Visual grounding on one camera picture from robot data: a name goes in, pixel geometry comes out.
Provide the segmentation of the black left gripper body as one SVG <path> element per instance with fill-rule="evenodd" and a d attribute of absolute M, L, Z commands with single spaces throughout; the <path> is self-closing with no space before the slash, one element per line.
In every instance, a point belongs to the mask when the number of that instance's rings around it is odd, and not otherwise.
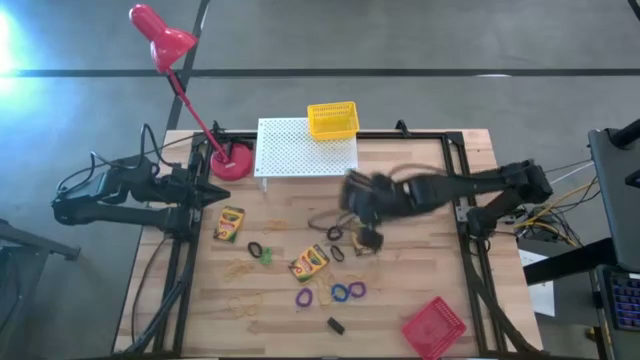
<path fill-rule="evenodd" d="M 198 175 L 194 171 L 180 167 L 172 169 L 172 178 L 178 186 L 176 208 L 201 210 L 200 193 L 197 189 Z"/>

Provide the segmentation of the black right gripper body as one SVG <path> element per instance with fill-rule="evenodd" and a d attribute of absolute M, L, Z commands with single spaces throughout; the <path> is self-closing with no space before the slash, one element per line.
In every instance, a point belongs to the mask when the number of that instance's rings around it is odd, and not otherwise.
<path fill-rule="evenodd" d="M 364 176 L 362 181 L 364 191 L 357 200 L 358 217 L 363 225 L 361 244 L 377 253 L 384 242 L 377 227 L 384 221 L 406 216 L 408 198 L 398 183 L 381 173 Z"/>

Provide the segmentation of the yellow green crayon box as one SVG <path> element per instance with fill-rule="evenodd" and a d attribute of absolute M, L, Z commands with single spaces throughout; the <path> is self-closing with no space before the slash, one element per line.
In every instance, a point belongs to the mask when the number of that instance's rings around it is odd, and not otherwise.
<path fill-rule="evenodd" d="M 288 269 L 299 283 L 306 283 L 329 263 L 330 259 L 321 246 L 314 244 L 293 260 Z"/>
<path fill-rule="evenodd" d="M 245 217 L 245 210 L 242 208 L 225 206 L 218 218 L 214 230 L 213 239 L 228 243 L 234 243 L 236 236 Z"/>

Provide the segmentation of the yellow plastic basket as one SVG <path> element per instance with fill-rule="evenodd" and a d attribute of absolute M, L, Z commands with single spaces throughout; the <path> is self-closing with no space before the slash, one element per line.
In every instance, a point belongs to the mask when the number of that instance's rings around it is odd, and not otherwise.
<path fill-rule="evenodd" d="M 353 101 L 309 105 L 307 115 L 310 134 L 317 141 L 353 138 L 360 130 Z"/>

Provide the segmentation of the red plastic basket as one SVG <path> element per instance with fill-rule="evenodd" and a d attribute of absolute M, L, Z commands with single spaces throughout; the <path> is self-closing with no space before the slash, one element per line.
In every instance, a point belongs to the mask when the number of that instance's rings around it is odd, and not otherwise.
<path fill-rule="evenodd" d="M 437 296 L 402 327 L 402 334 L 423 360 L 436 360 L 466 330 L 465 323 Z"/>

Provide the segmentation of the red desk lamp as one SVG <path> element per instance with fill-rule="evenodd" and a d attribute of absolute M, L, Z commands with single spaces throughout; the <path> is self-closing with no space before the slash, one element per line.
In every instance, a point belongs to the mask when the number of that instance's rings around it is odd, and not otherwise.
<path fill-rule="evenodd" d="M 253 165 L 252 151 L 242 143 L 221 144 L 194 109 L 184 86 L 172 69 L 179 59 L 195 47 L 197 38 L 189 32 L 169 27 L 155 10 L 146 4 L 134 5 L 129 11 L 129 19 L 149 42 L 151 58 L 157 71 L 167 76 L 174 94 L 185 105 L 213 147 L 210 165 L 214 175 L 224 181 L 236 181 L 247 177 Z"/>

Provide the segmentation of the white perforated shelf riser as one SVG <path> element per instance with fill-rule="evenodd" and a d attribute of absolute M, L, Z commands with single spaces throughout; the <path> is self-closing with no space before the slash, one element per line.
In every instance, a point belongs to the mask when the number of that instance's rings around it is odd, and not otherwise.
<path fill-rule="evenodd" d="M 316 141 L 307 118 L 258 120 L 254 178 L 263 193 L 270 179 L 337 177 L 357 167 L 355 138 Z"/>

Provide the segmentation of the black metal stand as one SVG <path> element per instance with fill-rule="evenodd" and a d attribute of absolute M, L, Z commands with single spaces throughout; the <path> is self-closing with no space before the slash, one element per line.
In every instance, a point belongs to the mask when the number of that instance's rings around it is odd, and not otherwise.
<path fill-rule="evenodd" d="M 24 325 L 47 259 L 76 260 L 79 247 L 18 229 L 0 219 L 0 360 L 16 359 Z"/>

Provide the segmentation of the white paper sheet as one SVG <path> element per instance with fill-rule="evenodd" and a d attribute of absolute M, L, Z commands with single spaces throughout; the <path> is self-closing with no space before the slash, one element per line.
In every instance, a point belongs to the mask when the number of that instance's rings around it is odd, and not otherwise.
<path fill-rule="evenodd" d="M 523 266 L 531 265 L 546 259 L 546 256 L 518 250 Z M 537 314 L 555 316 L 554 282 L 547 281 L 528 287 L 533 310 Z"/>

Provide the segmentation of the black metal beam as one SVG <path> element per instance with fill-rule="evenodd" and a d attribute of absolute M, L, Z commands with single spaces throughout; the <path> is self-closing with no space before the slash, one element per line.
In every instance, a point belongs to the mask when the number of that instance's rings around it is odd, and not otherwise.
<path fill-rule="evenodd" d="M 563 254 L 526 265 L 523 268 L 528 285 L 553 281 L 569 275 L 587 272 L 599 265 L 618 264 L 611 238 L 574 248 Z"/>

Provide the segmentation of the black monitor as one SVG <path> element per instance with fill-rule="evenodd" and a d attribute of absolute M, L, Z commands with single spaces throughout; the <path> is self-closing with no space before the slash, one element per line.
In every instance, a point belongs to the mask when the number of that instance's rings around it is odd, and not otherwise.
<path fill-rule="evenodd" d="M 640 273 L 640 118 L 588 133 L 620 267 Z"/>

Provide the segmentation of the keyboard with coloured keys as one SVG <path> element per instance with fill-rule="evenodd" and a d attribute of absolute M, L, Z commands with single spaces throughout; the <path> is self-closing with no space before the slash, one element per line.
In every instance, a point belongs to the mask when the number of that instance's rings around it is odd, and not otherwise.
<path fill-rule="evenodd" d="M 618 330 L 640 332 L 640 273 L 612 266 L 596 270 L 605 313 Z"/>

